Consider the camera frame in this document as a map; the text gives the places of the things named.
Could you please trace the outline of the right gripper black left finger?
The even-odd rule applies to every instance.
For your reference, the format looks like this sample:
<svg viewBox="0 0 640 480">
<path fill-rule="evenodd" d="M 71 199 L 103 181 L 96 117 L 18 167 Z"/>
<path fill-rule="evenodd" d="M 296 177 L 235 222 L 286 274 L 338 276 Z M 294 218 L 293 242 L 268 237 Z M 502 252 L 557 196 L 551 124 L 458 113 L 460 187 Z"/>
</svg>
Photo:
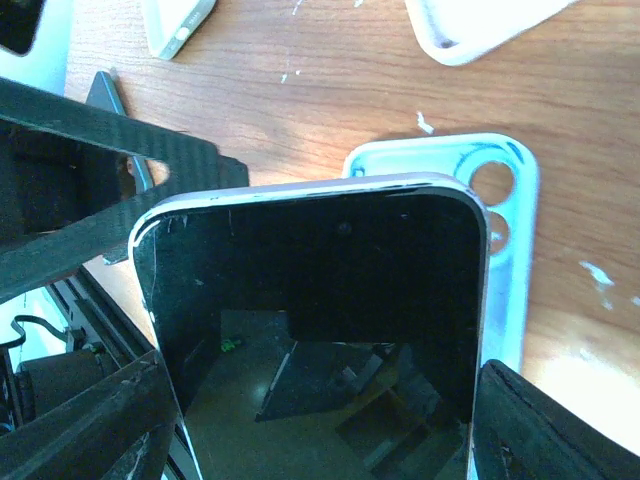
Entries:
<svg viewBox="0 0 640 480">
<path fill-rule="evenodd" d="M 164 360 L 150 351 L 1 438 L 3 479 L 159 479 L 176 426 Z"/>
</svg>

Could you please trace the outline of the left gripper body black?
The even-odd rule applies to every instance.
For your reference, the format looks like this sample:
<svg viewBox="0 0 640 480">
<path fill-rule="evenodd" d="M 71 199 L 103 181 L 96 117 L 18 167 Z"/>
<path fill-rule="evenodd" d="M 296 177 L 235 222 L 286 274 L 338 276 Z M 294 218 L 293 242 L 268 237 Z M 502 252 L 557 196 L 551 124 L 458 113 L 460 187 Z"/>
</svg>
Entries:
<svg viewBox="0 0 640 480">
<path fill-rule="evenodd" d="M 1 248 L 10 250 L 125 199 L 125 156 L 1 122 Z"/>
</svg>

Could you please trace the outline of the light blue phone case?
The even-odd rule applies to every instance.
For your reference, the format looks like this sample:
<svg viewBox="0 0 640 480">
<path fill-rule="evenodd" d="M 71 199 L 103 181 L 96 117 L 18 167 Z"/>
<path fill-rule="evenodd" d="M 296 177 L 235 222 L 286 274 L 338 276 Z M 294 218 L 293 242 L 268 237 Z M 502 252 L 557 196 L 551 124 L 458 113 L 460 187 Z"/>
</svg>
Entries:
<svg viewBox="0 0 640 480">
<path fill-rule="evenodd" d="M 512 187 L 490 206 L 491 247 L 481 359 L 522 368 L 533 263 L 539 167 L 519 141 L 498 133 L 468 133 L 369 142 L 345 159 L 342 176 L 437 172 L 471 185 L 481 171 L 502 165 Z"/>
</svg>

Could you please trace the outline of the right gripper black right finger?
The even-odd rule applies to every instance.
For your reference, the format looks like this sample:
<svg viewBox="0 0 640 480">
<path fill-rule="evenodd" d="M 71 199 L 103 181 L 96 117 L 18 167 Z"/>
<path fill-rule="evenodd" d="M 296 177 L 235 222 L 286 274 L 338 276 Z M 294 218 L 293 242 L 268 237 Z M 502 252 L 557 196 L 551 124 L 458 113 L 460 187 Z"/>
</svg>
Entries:
<svg viewBox="0 0 640 480">
<path fill-rule="evenodd" d="M 637 479 L 639 456 L 499 360 L 480 369 L 472 427 L 479 479 Z"/>
</svg>

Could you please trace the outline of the phone with pink edge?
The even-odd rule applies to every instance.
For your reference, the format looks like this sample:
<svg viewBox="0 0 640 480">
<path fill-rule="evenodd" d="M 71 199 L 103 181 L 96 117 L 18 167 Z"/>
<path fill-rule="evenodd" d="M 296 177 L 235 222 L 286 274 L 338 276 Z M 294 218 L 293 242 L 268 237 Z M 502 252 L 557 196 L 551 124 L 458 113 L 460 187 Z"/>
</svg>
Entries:
<svg viewBox="0 0 640 480">
<path fill-rule="evenodd" d="M 467 473 L 477 195 L 396 174 L 176 195 L 129 252 L 203 479 Z"/>
</svg>

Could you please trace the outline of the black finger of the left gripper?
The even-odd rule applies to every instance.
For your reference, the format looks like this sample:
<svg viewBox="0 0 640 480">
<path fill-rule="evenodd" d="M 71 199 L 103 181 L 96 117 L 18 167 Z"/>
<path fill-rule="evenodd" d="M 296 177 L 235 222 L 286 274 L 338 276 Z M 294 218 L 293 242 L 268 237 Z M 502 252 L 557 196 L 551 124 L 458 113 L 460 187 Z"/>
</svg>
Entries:
<svg viewBox="0 0 640 480">
<path fill-rule="evenodd" d="M 248 183 L 247 167 L 206 140 L 132 118 L 110 145 L 100 110 L 7 79 L 1 82 L 1 122 L 90 144 L 125 156 L 125 199 L 60 230 L 10 250 L 1 248 L 1 299 L 63 278 L 84 262 L 123 245 L 138 218 L 172 195 Z M 136 192 L 131 156 L 143 157 L 154 187 Z"/>
</svg>

